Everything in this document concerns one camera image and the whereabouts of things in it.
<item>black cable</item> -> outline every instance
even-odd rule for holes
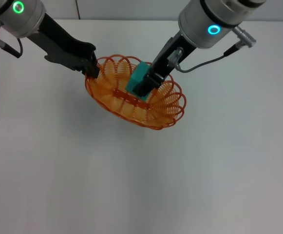
[[[19,38],[17,38],[17,41],[19,42],[19,46],[20,46],[20,57],[23,55],[23,46],[22,46],[22,42]]]
[[[5,46],[2,47],[2,50],[6,51],[7,53],[15,56],[16,58],[20,58],[23,54],[23,46],[22,46],[22,43],[21,43],[21,40],[20,39],[17,39],[18,42],[19,42],[19,46],[20,46],[20,53],[15,50],[13,47],[11,47],[10,45],[8,45],[7,43],[5,43]]]
[[[234,44],[233,46],[231,46],[229,49],[227,49],[227,50],[224,52],[224,55],[222,55],[222,56],[219,57],[219,58],[213,59],[213,60],[208,61],[208,62],[203,62],[203,63],[201,63],[201,64],[199,64],[199,65],[197,65],[197,66],[195,66],[195,67],[192,67],[192,68],[189,69],[189,70],[182,70],[181,67],[180,67],[180,65],[179,65],[179,63],[178,63],[178,64],[176,64],[175,69],[176,69],[177,71],[179,71],[179,72],[182,72],[182,73],[189,73],[189,72],[192,72],[193,70],[195,70],[195,69],[197,69],[197,68],[199,68],[199,67],[202,67],[202,66],[204,66],[204,65],[207,65],[207,64],[210,64],[210,63],[213,63],[213,62],[217,62],[217,61],[219,61],[219,60],[222,60],[222,59],[224,59],[224,58],[226,58],[226,57],[232,55],[233,53],[239,51],[243,46],[244,46],[244,44],[240,41],[240,42]]]
[[[203,62],[203,63],[201,63],[201,64],[199,64],[199,65],[197,65],[197,66],[195,66],[195,67],[192,67],[192,68],[189,69],[189,70],[182,70],[182,69],[180,68],[180,65],[178,64],[178,65],[175,67],[175,69],[176,69],[177,71],[179,71],[179,72],[182,72],[182,73],[189,73],[189,72],[192,72],[193,70],[195,70],[195,69],[197,69],[197,68],[199,68],[199,67],[202,67],[202,66],[204,66],[204,65],[210,64],[210,63],[212,63],[212,62],[217,62],[217,61],[219,61],[219,60],[221,60],[221,59],[224,59],[224,58],[225,58],[225,56],[222,55],[222,56],[219,57],[219,58],[213,59],[213,60],[208,61],[208,62]]]

